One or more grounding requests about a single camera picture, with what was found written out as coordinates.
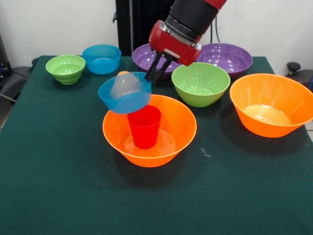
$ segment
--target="green bowl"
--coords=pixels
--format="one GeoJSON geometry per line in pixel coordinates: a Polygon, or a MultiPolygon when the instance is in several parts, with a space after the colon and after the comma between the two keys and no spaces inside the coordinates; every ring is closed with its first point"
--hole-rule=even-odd
{"type": "Polygon", "coordinates": [[[223,69],[199,62],[179,66],[172,73],[172,81],[180,97],[198,108],[213,104],[230,85],[230,77],[223,69]]]}
{"type": "Polygon", "coordinates": [[[45,69],[60,83],[71,85],[82,76],[85,65],[85,60],[78,55],[60,55],[49,60],[45,69]]]}

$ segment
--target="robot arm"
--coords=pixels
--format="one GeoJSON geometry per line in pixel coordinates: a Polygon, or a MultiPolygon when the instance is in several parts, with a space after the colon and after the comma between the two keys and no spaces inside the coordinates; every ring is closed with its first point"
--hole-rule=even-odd
{"type": "Polygon", "coordinates": [[[210,27],[226,0],[176,0],[166,21],[154,25],[149,44],[156,57],[147,74],[147,81],[155,85],[172,61],[191,65],[200,55],[199,40],[210,27]],[[161,56],[166,58],[162,68],[156,69],[161,56]]]}

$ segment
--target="orange plastic bowl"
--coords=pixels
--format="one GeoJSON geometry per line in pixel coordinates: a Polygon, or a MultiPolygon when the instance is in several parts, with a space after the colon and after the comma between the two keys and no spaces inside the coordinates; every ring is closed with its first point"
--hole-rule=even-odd
{"type": "Polygon", "coordinates": [[[196,118],[191,110],[176,99],[153,94],[149,105],[161,113],[156,145],[140,149],[134,144],[127,115],[108,111],[103,120],[103,134],[108,143],[135,165],[157,167],[167,164],[194,139],[196,118]]]}
{"type": "Polygon", "coordinates": [[[244,76],[230,88],[243,125],[259,136],[282,137],[313,119],[313,93],[273,74],[244,76]]]}

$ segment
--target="red cup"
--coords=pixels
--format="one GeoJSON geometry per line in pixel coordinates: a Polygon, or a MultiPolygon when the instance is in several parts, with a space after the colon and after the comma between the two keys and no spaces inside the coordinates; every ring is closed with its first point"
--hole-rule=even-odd
{"type": "Polygon", "coordinates": [[[161,112],[147,105],[137,112],[127,114],[134,143],[138,148],[152,148],[157,143],[161,112]]]}

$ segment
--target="plastic bowl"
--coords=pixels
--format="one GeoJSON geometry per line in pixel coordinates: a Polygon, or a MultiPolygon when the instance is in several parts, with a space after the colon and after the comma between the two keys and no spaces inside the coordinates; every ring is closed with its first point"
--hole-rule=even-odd
{"type": "Polygon", "coordinates": [[[217,101],[230,85],[227,72],[199,62],[178,67],[172,74],[172,81],[180,97],[187,104],[199,108],[217,101]]]}
{"type": "Polygon", "coordinates": [[[243,125],[259,136],[282,137],[313,119],[313,93],[286,77],[244,76],[231,86],[230,97],[243,125]]]}
{"type": "Polygon", "coordinates": [[[98,90],[98,95],[108,107],[117,114],[129,114],[136,112],[146,106],[151,99],[151,82],[145,79],[146,73],[133,72],[139,79],[135,87],[126,81],[128,73],[116,76],[106,81],[98,90]],[[119,79],[118,96],[112,93],[116,79],[119,79]]]}
{"type": "Polygon", "coordinates": [[[61,84],[71,85],[82,76],[85,65],[78,55],[59,55],[49,60],[45,69],[61,84]]]}
{"type": "Polygon", "coordinates": [[[194,139],[197,122],[193,113],[176,99],[153,94],[149,105],[162,113],[156,145],[149,149],[134,144],[127,115],[108,111],[103,134],[108,143],[135,165],[157,167],[167,164],[194,139]]]}
{"type": "Polygon", "coordinates": [[[83,52],[89,71],[100,75],[117,70],[121,55],[121,50],[112,45],[95,45],[83,52]]]}
{"type": "MultiPolygon", "coordinates": [[[[152,64],[154,58],[156,56],[156,53],[151,51],[151,47],[149,44],[142,45],[138,47],[134,52],[133,52],[133,61],[134,63],[140,68],[141,71],[148,71],[150,68],[150,65],[152,64]]],[[[157,69],[160,69],[162,65],[165,62],[165,58],[161,57],[157,69]]],[[[167,68],[165,73],[162,76],[162,79],[169,79],[171,78],[172,72],[179,67],[181,64],[172,62],[170,66],[167,68]]]]}
{"type": "Polygon", "coordinates": [[[228,72],[232,79],[239,77],[253,63],[249,52],[241,47],[226,43],[204,45],[197,61],[222,68],[228,72]]]}

